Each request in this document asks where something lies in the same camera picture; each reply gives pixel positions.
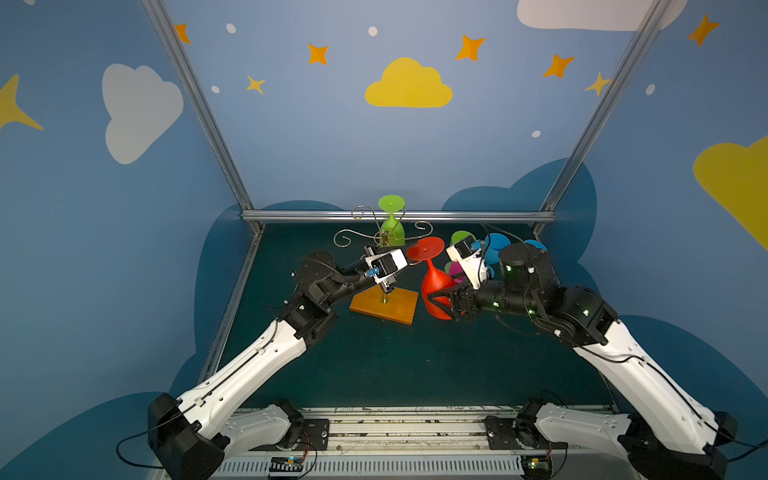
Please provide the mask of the red wine glass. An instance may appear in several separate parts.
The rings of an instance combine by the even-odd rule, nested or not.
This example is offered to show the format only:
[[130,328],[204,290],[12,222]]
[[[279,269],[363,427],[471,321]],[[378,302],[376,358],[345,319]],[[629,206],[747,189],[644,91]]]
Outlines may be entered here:
[[412,262],[425,262],[427,264],[427,273],[422,281],[421,294],[442,291],[456,286],[456,282],[450,275],[444,271],[438,270],[432,260],[437,257],[444,249],[444,241],[439,237],[430,236],[423,238],[426,254],[425,260],[410,260]]

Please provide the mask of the blue wine glass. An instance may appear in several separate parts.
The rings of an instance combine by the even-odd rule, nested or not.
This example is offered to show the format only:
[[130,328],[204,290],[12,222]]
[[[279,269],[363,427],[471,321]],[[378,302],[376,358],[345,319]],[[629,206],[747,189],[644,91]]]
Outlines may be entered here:
[[525,244],[532,246],[533,248],[540,250],[540,251],[547,251],[547,247],[537,240],[526,240]]
[[485,264],[493,266],[500,262],[500,253],[507,246],[511,245],[510,239],[504,234],[490,233],[482,243],[482,254]]

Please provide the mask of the pink wine glass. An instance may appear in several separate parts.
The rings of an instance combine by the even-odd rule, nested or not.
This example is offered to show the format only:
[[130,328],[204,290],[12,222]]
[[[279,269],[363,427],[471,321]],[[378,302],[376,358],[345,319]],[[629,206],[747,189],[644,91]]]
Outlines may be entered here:
[[466,279],[464,269],[459,262],[448,262],[444,266],[444,271],[451,276],[451,278],[457,283],[461,284]]

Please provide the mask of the green wine glass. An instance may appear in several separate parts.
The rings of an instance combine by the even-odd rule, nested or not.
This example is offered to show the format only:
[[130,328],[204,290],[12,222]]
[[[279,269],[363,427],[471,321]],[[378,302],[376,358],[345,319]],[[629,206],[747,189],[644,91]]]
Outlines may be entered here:
[[398,215],[405,209],[406,202],[401,196],[389,194],[381,197],[379,208],[388,214],[381,225],[381,240],[386,246],[404,246],[406,243],[405,229]]
[[467,238],[469,238],[471,241],[475,240],[474,234],[469,231],[466,231],[466,230],[455,231],[451,236],[450,244],[454,245]]

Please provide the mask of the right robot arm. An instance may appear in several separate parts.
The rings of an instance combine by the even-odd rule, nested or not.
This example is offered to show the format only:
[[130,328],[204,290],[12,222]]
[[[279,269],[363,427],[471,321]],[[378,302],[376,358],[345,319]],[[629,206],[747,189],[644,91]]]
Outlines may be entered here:
[[426,293],[434,316],[525,317],[594,367],[633,409],[594,414],[533,399],[512,421],[521,445],[584,446],[627,462],[643,479],[766,478],[765,464],[745,467],[749,456],[766,453],[766,442],[739,439],[732,415],[688,394],[597,291],[564,284],[542,243],[489,225],[485,236],[457,238],[445,250],[461,281]]

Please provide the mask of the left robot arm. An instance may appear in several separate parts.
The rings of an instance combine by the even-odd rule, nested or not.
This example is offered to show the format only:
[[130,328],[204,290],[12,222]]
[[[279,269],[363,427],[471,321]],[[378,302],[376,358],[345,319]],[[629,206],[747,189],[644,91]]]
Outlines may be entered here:
[[335,304],[373,287],[392,292],[415,245],[367,246],[365,256],[346,267],[327,251],[307,255],[292,274],[292,296],[256,340],[194,388],[178,397],[163,393],[149,405],[143,435],[158,461],[155,469],[173,479],[208,479],[241,452],[297,446],[305,419],[288,401],[245,416],[236,410],[327,334],[338,319]]

